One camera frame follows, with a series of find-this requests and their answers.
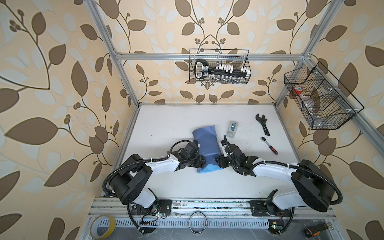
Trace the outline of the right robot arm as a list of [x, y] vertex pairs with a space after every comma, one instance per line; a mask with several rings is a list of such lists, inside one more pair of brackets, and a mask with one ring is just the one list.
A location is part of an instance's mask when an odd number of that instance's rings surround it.
[[221, 141], [223, 154], [215, 158], [220, 168], [232, 167], [242, 176], [265, 177], [290, 185], [285, 190], [272, 190], [259, 212], [277, 216], [296, 207], [310, 207], [325, 213], [330, 205], [338, 205], [343, 195], [335, 182], [314, 163], [303, 160], [298, 164], [285, 164], [246, 156], [238, 146]]

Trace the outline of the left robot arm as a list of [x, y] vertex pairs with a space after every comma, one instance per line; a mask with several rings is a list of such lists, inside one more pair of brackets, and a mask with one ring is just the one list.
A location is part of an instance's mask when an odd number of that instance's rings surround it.
[[181, 140], [171, 146], [165, 157], [143, 159], [138, 154], [131, 155], [105, 178], [103, 192], [118, 198], [124, 206], [136, 204], [144, 209], [154, 209], [158, 205], [158, 197], [152, 190], [145, 189], [150, 177], [184, 168], [198, 169], [205, 164], [198, 141]]

